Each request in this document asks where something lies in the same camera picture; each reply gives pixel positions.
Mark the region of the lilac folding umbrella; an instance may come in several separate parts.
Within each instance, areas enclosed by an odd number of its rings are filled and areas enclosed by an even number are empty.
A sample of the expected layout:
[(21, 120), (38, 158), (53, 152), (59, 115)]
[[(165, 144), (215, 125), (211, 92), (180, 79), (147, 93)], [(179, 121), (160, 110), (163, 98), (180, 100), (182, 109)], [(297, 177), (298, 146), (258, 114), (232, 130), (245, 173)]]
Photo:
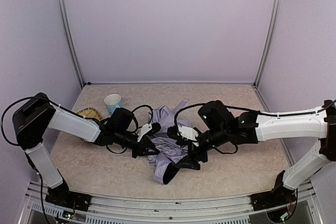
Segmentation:
[(187, 103), (188, 99), (182, 99), (173, 109), (163, 105), (153, 111), (151, 122), (159, 123), (161, 129), (150, 139), (159, 153), (149, 155), (148, 161), (153, 168), (153, 179), (163, 185), (167, 185), (176, 176), (180, 169), (175, 167), (175, 164), (187, 155), (187, 147), (180, 147), (176, 144), (176, 140), (167, 135), (168, 128), (174, 125), (175, 114)]

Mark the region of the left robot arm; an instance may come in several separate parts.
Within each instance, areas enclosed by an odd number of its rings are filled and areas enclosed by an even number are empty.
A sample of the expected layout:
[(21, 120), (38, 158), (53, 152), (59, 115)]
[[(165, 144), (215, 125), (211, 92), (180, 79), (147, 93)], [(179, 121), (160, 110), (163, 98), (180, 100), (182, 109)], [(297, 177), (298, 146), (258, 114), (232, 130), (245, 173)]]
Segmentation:
[(133, 158), (159, 153), (149, 137), (161, 129), (160, 124), (147, 123), (129, 131), (131, 122), (137, 119), (125, 108), (116, 108), (109, 118), (99, 121), (69, 111), (41, 92), (22, 101), (24, 105), (12, 117), (17, 144), (50, 189), (64, 185), (65, 180), (43, 144), (47, 129), (65, 132), (98, 146), (118, 144), (131, 150)]

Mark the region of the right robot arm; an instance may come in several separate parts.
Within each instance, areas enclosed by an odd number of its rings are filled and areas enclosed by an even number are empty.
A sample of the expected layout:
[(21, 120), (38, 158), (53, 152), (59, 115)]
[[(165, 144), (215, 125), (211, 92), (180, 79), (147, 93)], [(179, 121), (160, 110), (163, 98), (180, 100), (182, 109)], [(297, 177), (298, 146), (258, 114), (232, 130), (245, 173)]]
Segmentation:
[(294, 191), (324, 165), (335, 161), (335, 101), (325, 100), (322, 106), (294, 112), (261, 112), (242, 108), (233, 116), (232, 107), (222, 101), (198, 104), (198, 115), (208, 127), (205, 132), (176, 121), (167, 134), (177, 145), (187, 146), (188, 155), (178, 162), (179, 168), (200, 169), (208, 161), (207, 152), (218, 150), (225, 143), (235, 147), (258, 144), (278, 138), (314, 137), (314, 146), (289, 169), (281, 172), (273, 192)]

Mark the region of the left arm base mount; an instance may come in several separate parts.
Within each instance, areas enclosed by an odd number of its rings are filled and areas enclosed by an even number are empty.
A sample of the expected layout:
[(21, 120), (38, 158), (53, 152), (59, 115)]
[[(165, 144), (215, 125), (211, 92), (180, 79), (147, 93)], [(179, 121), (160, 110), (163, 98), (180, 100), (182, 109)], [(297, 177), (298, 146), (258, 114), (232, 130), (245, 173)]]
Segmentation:
[(91, 195), (74, 191), (59, 191), (48, 189), (45, 201), (56, 206), (87, 212), (91, 203)]

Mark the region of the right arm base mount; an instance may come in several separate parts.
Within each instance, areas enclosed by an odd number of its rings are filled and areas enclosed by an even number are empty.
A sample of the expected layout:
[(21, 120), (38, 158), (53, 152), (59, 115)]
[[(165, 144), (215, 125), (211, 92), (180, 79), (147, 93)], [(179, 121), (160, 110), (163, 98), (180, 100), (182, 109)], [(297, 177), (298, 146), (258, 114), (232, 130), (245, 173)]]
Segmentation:
[(290, 201), (296, 201), (296, 191), (284, 187), (272, 189), (262, 193), (252, 194), (250, 196), (251, 204), (254, 211), (278, 207), (288, 204)]

